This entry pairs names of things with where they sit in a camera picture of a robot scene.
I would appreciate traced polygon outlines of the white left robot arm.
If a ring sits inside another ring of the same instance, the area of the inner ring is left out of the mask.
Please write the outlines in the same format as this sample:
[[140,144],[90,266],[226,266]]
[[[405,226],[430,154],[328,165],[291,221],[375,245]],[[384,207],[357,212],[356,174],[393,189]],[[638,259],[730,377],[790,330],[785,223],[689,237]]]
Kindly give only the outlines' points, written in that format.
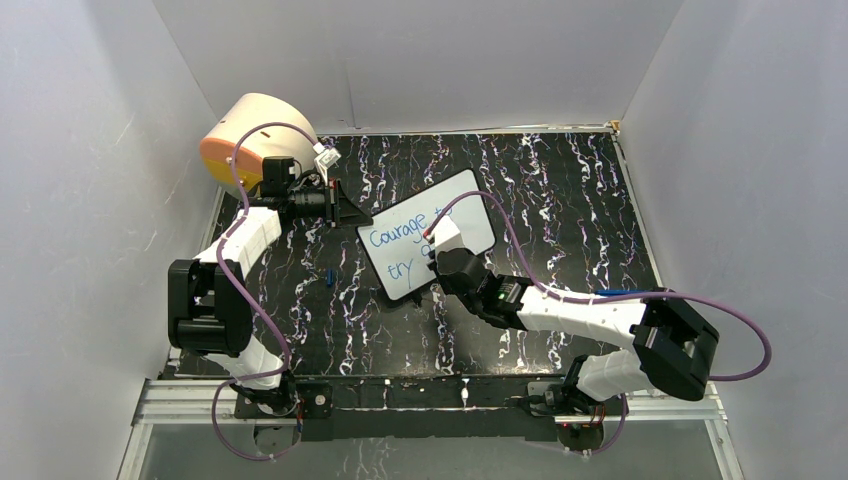
[[267,157],[262,179],[248,196],[249,207],[207,249],[174,261],[167,273],[168,337],[175,348],[224,368],[231,387],[271,415],[294,411],[299,391],[284,358],[254,335],[257,302],[246,278],[282,234],[282,221],[322,219],[332,227],[370,226],[335,179],[316,169],[302,171],[289,156]]

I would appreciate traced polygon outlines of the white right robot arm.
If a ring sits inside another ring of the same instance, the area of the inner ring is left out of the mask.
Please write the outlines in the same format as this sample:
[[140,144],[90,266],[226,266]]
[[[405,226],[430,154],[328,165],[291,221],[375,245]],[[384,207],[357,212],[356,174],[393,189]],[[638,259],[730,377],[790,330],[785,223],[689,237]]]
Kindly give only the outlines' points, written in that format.
[[499,329],[552,331],[616,346],[572,363],[559,397],[577,414],[623,393],[656,389],[686,401],[701,400],[718,346],[718,331],[683,299],[623,300],[544,293],[530,279],[499,275],[464,248],[434,254],[430,269],[442,289]]

